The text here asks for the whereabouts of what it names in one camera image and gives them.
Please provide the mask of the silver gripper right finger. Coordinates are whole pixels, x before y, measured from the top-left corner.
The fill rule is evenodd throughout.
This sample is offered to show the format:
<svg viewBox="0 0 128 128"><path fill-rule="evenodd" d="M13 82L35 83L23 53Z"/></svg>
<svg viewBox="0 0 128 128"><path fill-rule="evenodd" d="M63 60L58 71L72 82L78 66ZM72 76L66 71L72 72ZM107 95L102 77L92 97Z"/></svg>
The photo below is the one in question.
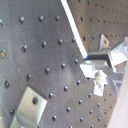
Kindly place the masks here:
<svg viewBox="0 0 128 128"><path fill-rule="evenodd" d="M106 60L108 66L115 71L115 66L128 59L128 37L119 41L112 47L100 48L99 51L89 52L87 60Z"/></svg>

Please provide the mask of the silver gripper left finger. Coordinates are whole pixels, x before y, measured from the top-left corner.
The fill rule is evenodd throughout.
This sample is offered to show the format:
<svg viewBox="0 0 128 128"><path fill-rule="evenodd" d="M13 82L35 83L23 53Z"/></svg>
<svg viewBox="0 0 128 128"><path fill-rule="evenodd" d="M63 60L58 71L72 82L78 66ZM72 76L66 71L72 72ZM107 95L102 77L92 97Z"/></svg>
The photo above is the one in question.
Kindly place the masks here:
<svg viewBox="0 0 128 128"><path fill-rule="evenodd" d="M108 85L118 95L124 72L113 71L106 61L83 61L80 68L86 78L93 80L93 94L102 97L104 86Z"/></svg>

